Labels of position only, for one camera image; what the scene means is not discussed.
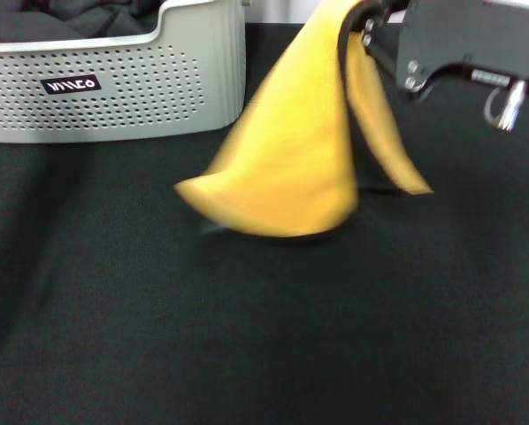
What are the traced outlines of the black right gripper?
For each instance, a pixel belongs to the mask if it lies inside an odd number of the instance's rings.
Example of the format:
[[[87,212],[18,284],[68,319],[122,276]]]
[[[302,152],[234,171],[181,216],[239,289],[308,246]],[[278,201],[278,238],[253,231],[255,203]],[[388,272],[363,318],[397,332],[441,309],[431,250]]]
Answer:
[[[362,23],[366,53],[396,85],[417,93],[457,70],[508,87],[529,83],[529,1],[379,0]],[[391,23],[389,17],[403,17]]]

